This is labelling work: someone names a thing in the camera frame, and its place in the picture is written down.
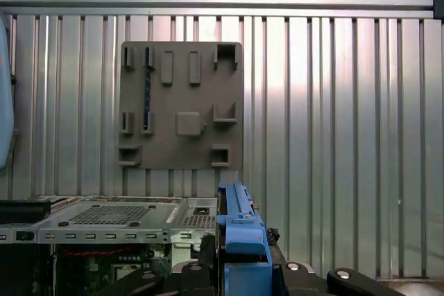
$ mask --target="black clamp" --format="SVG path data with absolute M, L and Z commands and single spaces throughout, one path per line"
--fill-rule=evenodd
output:
M 201 263 L 189 263 L 181 273 L 168 278 L 140 268 L 116 281 L 94 296 L 215 296 L 209 268 Z
M 399 292 L 383 286 L 375 280 L 348 268 L 331 270 L 327 274 L 327 280 L 324 280 L 314 274 L 314 271 L 309 266 L 302 263 L 282 264 L 273 283 L 276 286 L 273 290 L 274 295 L 402 295 Z

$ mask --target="perforated metal panel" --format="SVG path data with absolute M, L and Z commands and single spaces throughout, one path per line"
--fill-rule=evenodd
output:
M 126 225 L 140 221 L 150 209 L 141 206 L 93 206 L 69 220 L 75 225 Z
M 214 229 L 216 227 L 216 218 L 214 216 L 187 216 L 183 220 L 184 227 L 199 229 Z
M 0 198 L 213 196 L 238 173 L 116 166 L 120 46 L 239 41 L 241 179 L 291 260 L 444 275 L 443 29 L 432 0 L 0 0 L 19 138 Z

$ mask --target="blue plastic object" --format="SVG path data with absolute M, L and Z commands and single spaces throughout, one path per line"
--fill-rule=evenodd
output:
M 0 19 L 0 169 L 8 159 L 14 130 L 12 111 L 11 77 L 8 56 L 8 36 Z
M 225 295 L 271 295 L 273 262 L 266 237 L 265 224 L 252 208 L 252 199 L 241 183 L 221 184 L 219 193 L 224 193 L 227 214 L 216 218 L 218 225 L 225 228 L 225 252 L 242 255 L 262 256 L 257 263 L 225 263 Z

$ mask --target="metal bolt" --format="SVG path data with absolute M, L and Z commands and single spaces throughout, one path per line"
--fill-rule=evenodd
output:
M 350 278 L 350 274 L 348 274 L 347 272 L 344 272 L 343 270 L 340 270 L 340 271 L 336 272 L 336 275 L 338 277 L 340 277 L 341 279 L 344 279 L 344 280 Z
M 290 270 L 298 270 L 298 269 L 299 269 L 299 265 L 298 265 L 297 263 L 289 263 L 289 264 L 287 265 L 287 267 L 288 267 Z
M 146 273 L 142 276 L 142 279 L 149 280 L 149 279 L 154 278 L 154 276 L 155 275 L 153 273 Z

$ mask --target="square gray block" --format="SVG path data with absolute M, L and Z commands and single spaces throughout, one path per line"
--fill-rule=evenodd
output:
M 198 112 L 178 112 L 176 114 L 176 134 L 188 137 L 199 137 L 203 124 Z

